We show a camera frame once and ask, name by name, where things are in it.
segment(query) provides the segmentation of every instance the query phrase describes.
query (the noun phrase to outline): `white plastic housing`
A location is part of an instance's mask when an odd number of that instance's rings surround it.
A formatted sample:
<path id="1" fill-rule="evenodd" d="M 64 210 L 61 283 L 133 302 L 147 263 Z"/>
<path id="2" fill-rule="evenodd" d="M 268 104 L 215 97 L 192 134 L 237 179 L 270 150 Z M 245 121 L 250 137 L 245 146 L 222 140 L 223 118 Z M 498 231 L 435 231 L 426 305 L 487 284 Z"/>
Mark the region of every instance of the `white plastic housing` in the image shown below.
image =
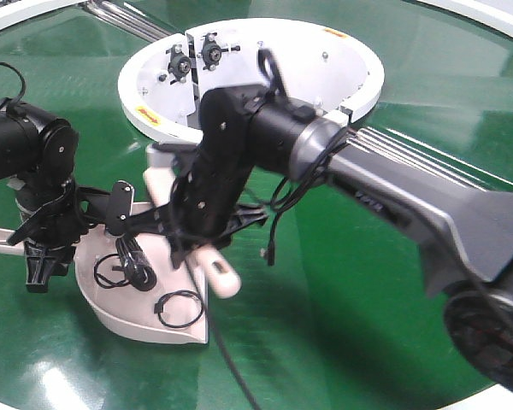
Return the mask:
<path id="1" fill-rule="evenodd" d="M 206 67 L 201 57 L 209 33 L 216 33 L 215 41 L 224 49 L 215 69 Z M 174 81 L 172 74 L 163 80 L 170 63 L 168 50 L 176 44 L 187 56 L 196 56 L 192 60 L 198 73 L 197 85 L 192 84 L 190 74 L 185 83 Z M 198 143 L 202 133 L 196 128 L 194 101 L 216 87 L 266 85 L 257 66 L 261 47 L 273 51 L 291 97 L 318 110 L 338 111 L 345 117 L 344 122 L 347 113 L 351 113 L 351 121 L 359 120 L 378 100 L 384 84 L 380 59 L 349 35 L 294 20 L 226 20 L 191 28 L 185 36 L 175 34 L 158 40 L 135 54 L 118 78 L 127 118 L 156 141 Z"/>

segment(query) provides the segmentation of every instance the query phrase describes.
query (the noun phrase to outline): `black bracket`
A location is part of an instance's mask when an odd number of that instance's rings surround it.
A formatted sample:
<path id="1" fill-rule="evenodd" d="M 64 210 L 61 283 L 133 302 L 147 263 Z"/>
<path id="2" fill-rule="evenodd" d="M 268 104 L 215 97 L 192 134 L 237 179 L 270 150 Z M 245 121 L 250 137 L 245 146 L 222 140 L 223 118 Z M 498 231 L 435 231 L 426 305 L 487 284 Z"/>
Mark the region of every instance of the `black bracket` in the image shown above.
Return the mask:
<path id="1" fill-rule="evenodd" d="M 221 62 L 222 53 L 231 51 L 241 51 L 239 45 L 234 45 L 229 48 L 222 48 L 216 42 L 216 32 L 209 32 L 205 36 L 203 41 L 203 47 L 201 51 L 201 58 L 205 64 L 204 70 L 214 71 Z"/>
<path id="2" fill-rule="evenodd" d="M 182 45 L 180 44 L 176 44 L 171 47 L 167 53 L 171 54 L 168 72 L 174 76 L 174 80 L 171 81 L 170 84 L 172 85 L 177 82 L 185 83 L 186 76 L 192 70 L 192 61 L 190 60 L 190 57 L 182 52 Z"/>

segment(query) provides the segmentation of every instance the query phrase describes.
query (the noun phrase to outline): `bolt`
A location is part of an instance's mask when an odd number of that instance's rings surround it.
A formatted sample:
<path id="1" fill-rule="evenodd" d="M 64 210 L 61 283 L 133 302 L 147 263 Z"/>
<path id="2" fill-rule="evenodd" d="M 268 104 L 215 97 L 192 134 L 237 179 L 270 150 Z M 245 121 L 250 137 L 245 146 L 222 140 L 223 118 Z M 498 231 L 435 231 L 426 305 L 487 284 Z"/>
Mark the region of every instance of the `bolt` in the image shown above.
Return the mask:
<path id="1" fill-rule="evenodd" d="M 179 63 L 179 71 L 183 74 L 188 74 L 190 72 L 190 62 L 188 61 L 181 61 Z"/>
<path id="2" fill-rule="evenodd" d="M 219 49 L 212 49 L 209 52 L 209 59 L 212 62 L 218 62 L 222 57 L 222 52 Z"/>

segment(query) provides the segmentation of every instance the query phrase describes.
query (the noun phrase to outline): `green surface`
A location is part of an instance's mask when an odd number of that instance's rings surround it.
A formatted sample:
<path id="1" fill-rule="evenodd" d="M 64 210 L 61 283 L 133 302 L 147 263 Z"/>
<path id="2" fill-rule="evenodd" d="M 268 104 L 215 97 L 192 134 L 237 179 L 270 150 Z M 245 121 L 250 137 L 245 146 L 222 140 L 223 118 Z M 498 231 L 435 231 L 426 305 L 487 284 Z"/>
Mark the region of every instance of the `green surface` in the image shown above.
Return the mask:
<path id="1" fill-rule="evenodd" d="M 386 69 L 367 125 L 431 144 L 513 190 L 513 41 L 497 33 L 394 0 L 133 4 L 179 30 L 273 16 L 348 32 Z M 139 199 L 148 140 L 123 117 L 116 78 L 144 45 L 77 8 L 0 32 L 0 61 L 26 75 L 26 100 L 80 132 L 79 182 L 108 189 L 127 179 Z M 0 73 L 0 94 L 16 86 Z M 275 182 L 256 173 L 251 187 L 266 196 Z M 0 182 L 0 226 L 17 220 Z M 257 228 L 236 237 L 225 254 L 244 287 L 211 300 L 263 408 L 431 409 L 488 385 L 450 345 L 442 298 L 425 299 L 415 245 L 365 210 L 319 188 L 282 220 L 274 268 L 258 255 L 265 243 Z M 100 325 L 72 273 L 52 279 L 47 295 L 27 294 L 24 281 L 23 260 L 0 255 L 0 401 L 26 410 L 248 408 L 212 340 L 129 341 Z"/>

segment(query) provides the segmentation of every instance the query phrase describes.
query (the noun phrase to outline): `wire loop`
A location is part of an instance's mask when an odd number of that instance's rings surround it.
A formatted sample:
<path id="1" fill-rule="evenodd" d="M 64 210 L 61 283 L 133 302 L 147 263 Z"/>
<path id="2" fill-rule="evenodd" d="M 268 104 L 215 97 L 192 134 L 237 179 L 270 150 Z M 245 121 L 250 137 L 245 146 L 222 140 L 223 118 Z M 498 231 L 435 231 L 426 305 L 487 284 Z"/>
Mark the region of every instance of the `wire loop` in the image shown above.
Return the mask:
<path id="1" fill-rule="evenodd" d="M 7 62 L 2 62 L 2 61 L 0 61 L 0 66 L 9 68 L 11 71 L 16 73 L 17 77 L 19 77 L 19 80 L 21 81 L 21 90 L 19 91 L 19 94 L 17 94 L 17 96 L 15 96 L 11 100 L 9 100 L 8 107 L 6 108 L 7 114 L 10 114 L 13 116 L 19 116 L 19 113 L 15 111 L 15 108 L 19 104 L 19 102 L 21 101 L 23 96 L 25 95 L 25 91 L 27 90 L 27 83 L 25 81 L 25 78 L 23 77 L 23 75 L 17 68 L 13 67 L 12 65 L 8 64 Z"/>

